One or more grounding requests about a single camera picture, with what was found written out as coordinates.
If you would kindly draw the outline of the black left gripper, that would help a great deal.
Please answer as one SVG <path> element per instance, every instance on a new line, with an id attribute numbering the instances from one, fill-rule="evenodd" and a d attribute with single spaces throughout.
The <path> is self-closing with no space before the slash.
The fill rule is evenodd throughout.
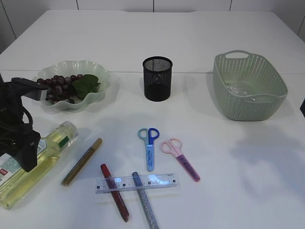
<path id="1" fill-rule="evenodd" d="M 0 80 L 0 155 L 13 157 L 30 172 L 37 166 L 41 135 L 33 130 L 33 118 L 21 97 L 15 94 L 11 81 Z"/>

